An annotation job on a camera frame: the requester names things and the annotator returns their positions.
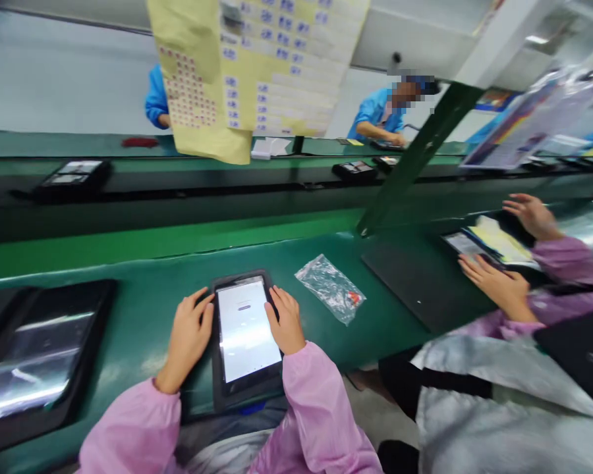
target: plastic bag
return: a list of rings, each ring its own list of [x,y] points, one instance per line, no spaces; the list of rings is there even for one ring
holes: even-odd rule
[[[367,299],[323,254],[296,272],[295,276],[345,326],[356,317],[358,306]]]

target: paper document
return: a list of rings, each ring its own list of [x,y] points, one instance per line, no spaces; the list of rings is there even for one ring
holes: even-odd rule
[[[499,227],[499,223],[487,216],[481,216],[476,226],[469,227],[485,245],[499,252],[503,263],[531,263],[534,262],[532,253],[521,243]]]

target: device on conveyor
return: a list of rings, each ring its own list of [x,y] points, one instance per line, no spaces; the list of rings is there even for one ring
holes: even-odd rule
[[[384,151],[396,151],[399,153],[400,151],[406,150],[405,147],[396,146],[393,145],[391,142],[385,142],[384,140],[372,140],[371,144],[374,148],[378,148]]]

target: green workbench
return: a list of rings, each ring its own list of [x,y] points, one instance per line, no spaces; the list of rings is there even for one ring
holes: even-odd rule
[[[340,370],[375,362],[435,336],[361,262],[360,255],[382,240],[412,248],[413,252],[423,255],[426,264],[435,271],[449,275],[453,286],[467,294],[470,300],[470,308],[464,313],[452,314],[453,320],[463,324],[473,319],[490,308],[489,301],[464,278],[453,256],[446,255],[443,248],[426,238],[427,232],[441,232],[460,224],[459,221],[442,221],[438,226],[409,226],[368,239],[352,232],[338,232],[211,253],[1,279],[0,288],[59,286],[97,278],[114,278],[120,285],[78,421],[1,452],[0,472],[36,472],[73,457],[88,431],[115,397],[158,372],[165,360],[177,304],[215,277],[267,269],[273,281],[299,301],[307,339],[319,344]],[[107,239],[108,246],[119,248],[117,234],[99,237],[98,245],[106,246],[104,240]],[[151,241],[157,236],[151,234],[148,238]],[[55,239],[21,243],[22,246],[27,244],[40,258],[61,258],[62,252],[56,252]],[[139,246],[140,242],[131,245]],[[320,253],[343,271],[367,298],[356,319],[347,327],[294,277],[305,263]],[[183,387],[183,419],[212,411],[210,363],[210,358],[204,357]]]

